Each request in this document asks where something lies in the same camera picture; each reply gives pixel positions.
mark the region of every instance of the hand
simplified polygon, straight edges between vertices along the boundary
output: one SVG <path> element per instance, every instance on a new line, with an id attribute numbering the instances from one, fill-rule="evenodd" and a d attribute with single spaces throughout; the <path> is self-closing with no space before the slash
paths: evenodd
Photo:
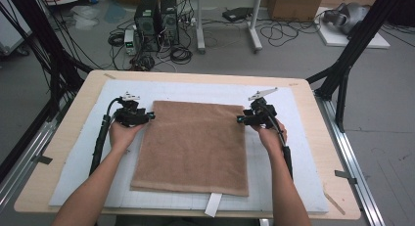
<path id="1" fill-rule="evenodd" d="M 285 129 L 284 124 L 278 119 L 277 122 L 283 131 L 284 140 L 287 142 L 287 130 Z M 269 154 L 273 151 L 282 151 L 282 143 L 275 129 L 265 129 L 261 126 L 252 126 L 252 128 L 259 134 L 259 139 Z"/>
<path id="2" fill-rule="evenodd" d="M 135 135 L 141 130 L 145 124 L 137 125 L 134 127 L 125 127 L 119 122 L 115 121 L 110 127 L 110 141 L 112 150 L 120 150 L 125 152 L 131 142 L 134 140 Z"/>

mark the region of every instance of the brown towel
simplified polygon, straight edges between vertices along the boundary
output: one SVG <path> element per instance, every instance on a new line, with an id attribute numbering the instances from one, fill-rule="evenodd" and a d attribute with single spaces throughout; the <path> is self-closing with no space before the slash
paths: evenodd
<path id="1" fill-rule="evenodd" d="M 154 101 L 132 190 L 248 195 L 242 106 Z"/>

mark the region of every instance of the white tag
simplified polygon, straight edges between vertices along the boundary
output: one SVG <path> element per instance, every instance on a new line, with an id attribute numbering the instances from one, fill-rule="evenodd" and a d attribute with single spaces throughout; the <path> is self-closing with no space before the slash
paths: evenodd
<path id="1" fill-rule="evenodd" d="M 222 194 L 211 193 L 210 199 L 207 203 L 207 209 L 205 210 L 205 214 L 214 217 L 216 215 L 217 209 L 219 208 L 221 198 Z"/>

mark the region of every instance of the wooden table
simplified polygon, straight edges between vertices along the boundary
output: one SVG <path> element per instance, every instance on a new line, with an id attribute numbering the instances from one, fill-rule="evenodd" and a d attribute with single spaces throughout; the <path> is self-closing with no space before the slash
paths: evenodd
<path id="1" fill-rule="evenodd" d="M 111 70 L 94 70 L 89 73 L 44 153 L 45 157 L 52 158 L 53 161 L 49 165 L 37 164 L 15 203 L 16 211 L 47 213 L 59 210 L 58 207 L 49 206 L 49 201 L 59 181 L 64 162 L 97 101 L 102 87 L 110 79 L 290 87 L 295 96 L 302 125 L 329 204 L 327 214 L 309 215 L 310 218 L 358 219 L 360 217 L 359 207 L 347 180 L 334 174 L 335 170 L 343 171 L 344 169 L 312 91 L 304 79 Z M 205 216 L 201 210 L 135 208 L 104 208 L 103 213 Z M 219 211 L 216 216 L 272 218 L 272 212 Z"/>

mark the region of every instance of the gray floor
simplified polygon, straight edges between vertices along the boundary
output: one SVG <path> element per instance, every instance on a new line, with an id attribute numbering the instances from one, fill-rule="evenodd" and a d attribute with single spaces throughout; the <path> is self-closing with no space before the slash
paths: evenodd
<path id="1" fill-rule="evenodd" d="M 107 43 L 109 32 L 132 18 L 133 13 L 126 12 L 118 23 L 108 23 L 106 16 L 110 7 L 114 7 L 113 0 L 101 0 L 94 7 L 101 10 L 98 26 L 92 30 L 77 30 L 72 26 L 69 31 L 88 56 L 102 66 L 111 62 L 110 45 Z M 68 10 L 70 6 L 64 6 L 63 9 Z M 222 11 L 205 12 L 204 17 L 220 20 Z M 193 39 L 190 49 L 194 56 L 191 63 L 175 65 L 176 69 L 168 64 L 160 64 L 153 71 L 307 78 L 332 65 L 344 49 L 326 47 L 317 33 L 301 33 L 295 40 L 278 48 L 270 46 L 260 36 L 263 50 L 254 54 L 244 26 L 216 25 L 207 27 L 205 33 L 205 55 L 196 51 Z M 380 33 L 391 44 L 390 49 L 365 50 L 351 71 L 346 98 L 346 134 L 385 223 L 414 225 L 415 52 L 413 47 Z M 415 43 L 415 35 L 397 31 L 392 33 Z M 121 50 L 116 64 L 127 67 L 128 60 Z M 2 161 L 40 112 L 49 95 L 42 70 L 33 55 L 2 59 L 0 81 Z M 0 214 L 0 224 L 42 225 L 51 222 L 53 215 L 15 212 L 13 204 L 18 194 L 19 190 Z M 102 225 L 114 225 L 115 218 L 105 216 L 101 221 Z M 365 224 L 364 218 L 344 222 L 313 220 L 313 225 Z"/>

